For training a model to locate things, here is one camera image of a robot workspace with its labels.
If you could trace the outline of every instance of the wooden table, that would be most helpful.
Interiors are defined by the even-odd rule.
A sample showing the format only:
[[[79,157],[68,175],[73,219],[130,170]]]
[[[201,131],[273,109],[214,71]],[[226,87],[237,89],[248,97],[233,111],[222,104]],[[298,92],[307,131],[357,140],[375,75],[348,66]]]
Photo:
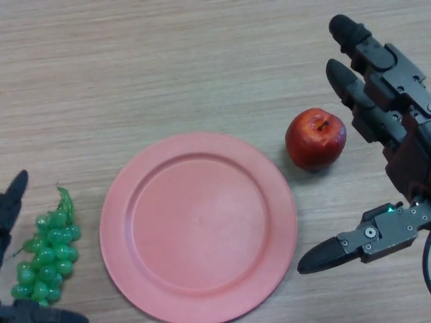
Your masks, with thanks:
[[[370,264],[300,276],[316,243],[351,230],[361,214],[402,201],[378,144],[366,144],[325,77],[348,63],[328,31],[344,13],[395,43],[431,75],[429,0],[1,0],[0,183],[30,173],[8,254],[56,206],[56,183],[75,199],[81,258],[59,306],[91,322],[155,322],[117,291],[104,269],[98,226],[118,171],[149,144],[185,131],[221,131],[255,145],[286,175],[298,208],[298,248],[274,294],[238,322],[429,322],[424,234]],[[285,157],[284,133],[320,106],[347,125],[339,161],[312,176]],[[11,301],[15,265],[1,271]]]

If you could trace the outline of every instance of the grape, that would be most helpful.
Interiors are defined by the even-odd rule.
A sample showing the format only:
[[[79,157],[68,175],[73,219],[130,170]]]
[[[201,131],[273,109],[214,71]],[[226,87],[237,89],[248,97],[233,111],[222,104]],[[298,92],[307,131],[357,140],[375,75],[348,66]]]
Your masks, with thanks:
[[[32,263],[28,261],[21,261],[17,264],[16,270],[21,271],[22,269],[31,269]]]
[[[33,283],[36,275],[29,268],[23,268],[18,271],[18,283],[28,285]]]
[[[39,301],[39,306],[42,306],[43,308],[47,308],[49,306],[49,303],[46,299],[41,299]]]
[[[70,244],[72,242],[72,231],[63,229],[63,243]]]
[[[29,239],[22,244],[24,251],[31,254],[38,252],[41,248],[45,248],[46,246],[48,246],[48,242],[44,238]]]
[[[40,267],[43,266],[43,263],[40,261],[40,258],[39,258],[39,256],[37,254],[35,254],[33,256],[31,266],[32,266],[32,270],[33,271],[38,271],[40,269]]]
[[[77,248],[70,247],[69,248],[69,260],[71,262],[75,262],[79,258],[79,252]]]
[[[48,221],[47,221],[46,215],[39,215],[36,218],[36,227],[38,228],[39,232],[46,233],[48,232]]]
[[[57,287],[60,287],[62,283],[63,283],[63,277],[61,276],[61,273],[57,273],[55,274],[54,279],[47,282],[46,284],[50,288],[57,288]]]
[[[51,281],[56,277],[57,273],[55,271],[55,266],[53,264],[49,264],[43,266],[39,270],[39,278],[42,281]]]
[[[62,275],[69,275],[73,270],[73,264],[69,260],[60,260],[57,262],[57,271]]]
[[[63,232],[60,229],[52,229],[48,232],[48,241],[53,245],[63,243]]]
[[[65,244],[59,244],[53,247],[55,256],[60,260],[67,260],[70,254],[70,248]]]
[[[76,241],[81,237],[81,229],[75,224],[69,225],[66,230],[72,232],[72,241]]]
[[[61,292],[59,288],[50,288],[48,290],[48,295],[46,296],[46,299],[51,302],[54,303],[56,301],[59,301],[61,296]]]
[[[42,281],[34,284],[32,299],[42,300],[48,295],[48,286]]]
[[[12,287],[11,295],[14,299],[25,299],[32,293],[32,289],[27,285],[15,285]]]
[[[55,259],[55,252],[52,248],[43,248],[39,251],[38,257],[41,264],[49,264]]]
[[[63,210],[51,212],[48,216],[48,226],[51,228],[63,227],[66,224],[67,214]]]

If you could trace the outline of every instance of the black cable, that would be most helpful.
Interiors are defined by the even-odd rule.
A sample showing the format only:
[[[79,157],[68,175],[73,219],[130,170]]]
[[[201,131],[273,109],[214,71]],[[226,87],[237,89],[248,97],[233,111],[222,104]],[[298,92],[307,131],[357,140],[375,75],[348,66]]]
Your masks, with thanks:
[[[431,231],[425,241],[424,254],[422,255],[422,271],[424,273],[425,284],[431,293],[431,278],[429,269],[429,257],[431,249]]]

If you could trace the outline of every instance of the red apple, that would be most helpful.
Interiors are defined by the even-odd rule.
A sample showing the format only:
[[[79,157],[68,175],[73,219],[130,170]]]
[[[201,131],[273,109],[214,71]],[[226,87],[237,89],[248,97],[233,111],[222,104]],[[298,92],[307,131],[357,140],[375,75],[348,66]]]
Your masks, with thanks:
[[[311,108],[292,121],[285,140],[295,165],[316,172],[329,167],[341,155],[346,129],[337,116],[320,108]]]

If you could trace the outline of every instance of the grape stem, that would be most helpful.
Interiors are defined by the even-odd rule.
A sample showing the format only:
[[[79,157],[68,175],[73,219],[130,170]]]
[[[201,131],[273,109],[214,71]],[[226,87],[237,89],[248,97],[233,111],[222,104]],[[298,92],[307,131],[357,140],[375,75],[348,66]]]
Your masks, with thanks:
[[[11,256],[7,257],[5,259],[5,262],[8,262],[9,260],[11,260],[12,258],[15,258],[18,254],[21,253],[22,250],[24,250],[25,247],[21,247],[18,251],[14,252]]]

